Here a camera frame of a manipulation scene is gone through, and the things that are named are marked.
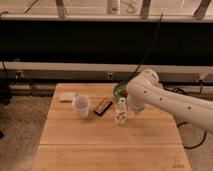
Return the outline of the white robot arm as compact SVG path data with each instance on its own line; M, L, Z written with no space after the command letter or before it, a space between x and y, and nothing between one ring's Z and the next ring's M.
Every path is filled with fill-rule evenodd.
M213 102L160 88L155 71L143 70L128 82L126 90L127 103L134 112L141 112L148 103L213 134Z

